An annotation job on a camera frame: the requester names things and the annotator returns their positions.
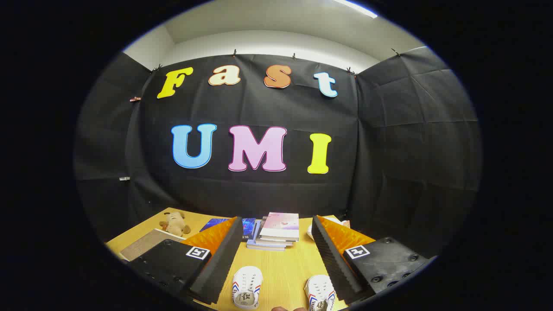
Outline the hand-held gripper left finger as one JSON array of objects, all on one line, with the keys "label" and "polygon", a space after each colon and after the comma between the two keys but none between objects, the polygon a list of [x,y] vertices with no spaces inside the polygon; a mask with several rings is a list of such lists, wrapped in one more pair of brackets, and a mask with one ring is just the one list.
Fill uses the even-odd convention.
[{"label": "hand-held gripper left finger", "polygon": [[165,238],[128,265],[179,299],[211,305],[219,301],[242,234],[242,218],[229,218],[186,240]]}]

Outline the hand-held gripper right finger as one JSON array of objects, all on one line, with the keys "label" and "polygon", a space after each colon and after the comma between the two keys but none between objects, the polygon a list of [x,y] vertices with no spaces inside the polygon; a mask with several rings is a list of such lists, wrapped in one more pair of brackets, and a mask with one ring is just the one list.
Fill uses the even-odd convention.
[{"label": "hand-held gripper right finger", "polygon": [[311,233],[334,291],[347,305],[399,287],[434,261],[395,238],[375,240],[318,215]]}]

